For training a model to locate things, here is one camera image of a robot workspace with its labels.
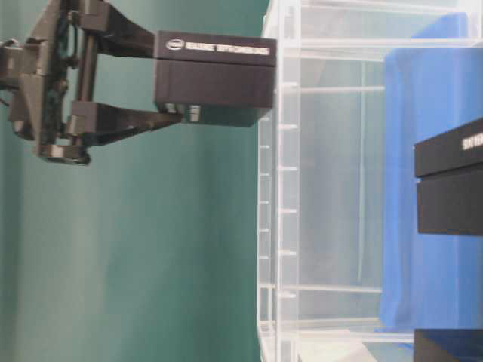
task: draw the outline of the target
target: blue cloth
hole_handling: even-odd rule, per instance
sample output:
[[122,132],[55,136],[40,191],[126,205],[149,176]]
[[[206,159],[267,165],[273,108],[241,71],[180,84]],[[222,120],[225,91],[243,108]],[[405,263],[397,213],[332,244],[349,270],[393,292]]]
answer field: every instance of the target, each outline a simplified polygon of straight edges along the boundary
[[[415,38],[465,38],[450,14]],[[417,233],[415,143],[483,116],[483,50],[397,49],[386,57],[382,322],[483,327],[483,239]]]

